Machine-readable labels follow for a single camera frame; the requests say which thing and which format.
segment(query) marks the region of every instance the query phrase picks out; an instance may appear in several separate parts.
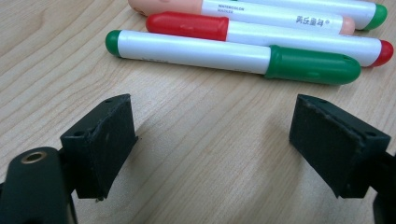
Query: marker cap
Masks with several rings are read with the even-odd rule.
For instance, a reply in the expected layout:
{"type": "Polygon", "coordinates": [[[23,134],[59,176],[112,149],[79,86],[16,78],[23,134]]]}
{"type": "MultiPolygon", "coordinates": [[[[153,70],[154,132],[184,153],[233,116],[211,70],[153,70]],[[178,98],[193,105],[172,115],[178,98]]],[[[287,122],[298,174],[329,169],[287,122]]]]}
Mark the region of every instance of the marker cap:
{"type": "Polygon", "coordinates": [[[203,0],[128,0],[131,8],[145,16],[165,11],[201,14],[202,2],[203,0]]]}
{"type": "Polygon", "coordinates": [[[379,4],[375,4],[375,14],[371,19],[370,23],[363,28],[363,30],[373,30],[374,28],[380,26],[388,16],[387,9],[379,4]]]}
{"type": "Polygon", "coordinates": [[[393,46],[386,40],[379,40],[381,42],[381,51],[379,52],[378,58],[369,67],[381,66],[387,63],[393,56],[393,46]]]}
{"type": "Polygon", "coordinates": [[[227,17],[209,17],[166,11],[148,16],[146,28],[149,32],[156,34],[225,41],[228,22],[227,17]]]}
{"type": "Polygon", "coordinates": [[[113,30],[106,36],[106,48],[112,55],[120,57],[119,53],[119,35],[121,30],[113,30]]]}
{"type": "Polygon", "coordinates": [[[342,54],[271,46],[265,77],[343,85],[359,77],[359,63],[342,54]]]}

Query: red marker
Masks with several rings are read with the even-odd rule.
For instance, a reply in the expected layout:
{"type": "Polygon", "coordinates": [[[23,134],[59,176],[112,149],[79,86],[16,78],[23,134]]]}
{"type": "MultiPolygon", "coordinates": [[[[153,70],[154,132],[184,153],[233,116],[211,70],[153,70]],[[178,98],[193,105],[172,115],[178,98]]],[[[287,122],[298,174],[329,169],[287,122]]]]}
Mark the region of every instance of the red marker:
{"type": "Polygon", "coordinates": [[[345,54],[363,67],[382,65],[393,55],[393,46],[385,40],[230,21],[226,17],[168,11],[148,16],[146,26],[157,34],[345,54]]]}

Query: table surface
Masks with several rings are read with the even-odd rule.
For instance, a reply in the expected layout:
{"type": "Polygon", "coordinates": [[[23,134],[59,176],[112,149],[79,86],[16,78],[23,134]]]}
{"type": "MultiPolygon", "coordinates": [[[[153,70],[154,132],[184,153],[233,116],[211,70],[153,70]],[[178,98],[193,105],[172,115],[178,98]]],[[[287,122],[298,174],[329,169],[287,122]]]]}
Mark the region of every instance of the table surface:
{"type": "MultiPolygon", "coordinates": [[[[396,2],[370,36],[396,44],[396,2]]],[[[80,223],[374,223],[364,199],[335,198],[289,143],[298,93],[396,136],[396,60],[344,86],[120,59],[106,34],[146,32],[127,1],[0,3],[0,176],[15,156],[60,136],[106,98],[131,94],[139,140],[108,198],[80,200],[80,223]]],[[[388,152],[395,153],[393,138],[388,152]]]]}

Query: green marker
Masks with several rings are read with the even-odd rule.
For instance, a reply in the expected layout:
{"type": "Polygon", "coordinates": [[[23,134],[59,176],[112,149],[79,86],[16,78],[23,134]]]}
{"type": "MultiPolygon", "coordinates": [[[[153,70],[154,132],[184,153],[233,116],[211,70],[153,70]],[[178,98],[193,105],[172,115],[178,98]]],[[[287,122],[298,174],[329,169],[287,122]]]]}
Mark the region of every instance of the green marker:
{"type": "Polygon", "coordinates": [[[361,73],[359,63],[342,54],[136,31],[110,32],[106,47],[121,58],[242,71],[321,84],[347,84],[361,73]]]}
{"type": "Polygon", "coordinates": [[[355,29],[373,30],[380,26],[388,16],[387,9],[379,4],[366,1],[349,0],[231,0],[255,4],[265,4],[276,7],[306,9],[316,12],[339,14],[353,19],[355,29]]]}

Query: wooden table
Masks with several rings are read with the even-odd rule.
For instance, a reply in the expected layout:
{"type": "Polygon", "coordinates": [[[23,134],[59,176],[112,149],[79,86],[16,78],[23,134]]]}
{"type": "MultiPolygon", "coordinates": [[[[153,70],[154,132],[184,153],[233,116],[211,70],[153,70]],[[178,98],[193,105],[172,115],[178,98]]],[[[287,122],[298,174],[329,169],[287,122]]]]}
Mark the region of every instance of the wooden table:
{"type": "MultiPolygon", "coordinates": [[[[396,2],[370,32],[396,44],[396,2]]],[[[111,30],[146,31],[127,1],[0,3],[0,175],[106,98],[130,93],[138,143],[103,202],[73,194],[80,223],[374,223],[364,199],[336,199],[289,143],[298,93],[326,99],[389,134],[396,149],[396,60],[344,86],[109,54],[111,30]]]]}

